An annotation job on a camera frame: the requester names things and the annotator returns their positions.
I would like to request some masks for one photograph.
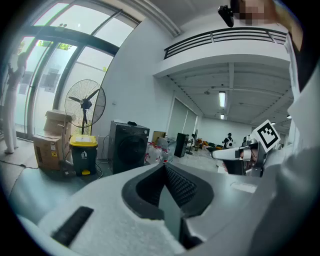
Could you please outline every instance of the ceiling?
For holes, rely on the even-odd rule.
[[[288,133],[287,109],[293,103],[289,69],[265,64],[219,63],[186,69],[168,76],[201,109],[207,118],[257,127],[266,119],[279,132]],[[226,92],[220,107],[219,91]]]
[[[198,16],[216,12],[229,0],[149,0],[164,12],[178,27]]]

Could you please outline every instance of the washing machine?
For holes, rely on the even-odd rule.
[[[113,174],[144,165],[149,131],[140,125],[111,122],[108,161]]]

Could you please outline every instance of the trash bin lid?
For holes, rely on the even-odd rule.
[[[74,147],[96,147],[98,142],[95,136],[74,134],[71,136],[70,145]]]

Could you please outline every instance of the railing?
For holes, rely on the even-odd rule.
[[[286,35],[284,32],[260,27],[223,28],[197,34],[169,46],[164,49],[164,59],[194,47],[230,40],[258,40],[284,45]]]

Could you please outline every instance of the box stack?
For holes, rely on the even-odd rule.
[[[45,116],[46,122],[43,131],[33,136],[36,161],[41,168],[60,170],[59,161],[64,156],[67,157],[70,151],[71,121],[75,120],[76,117],[73,114],[66,114],[64,111],[56,109],[47,111]],[[64,123],[64,145],[62,145],[62,126]]]

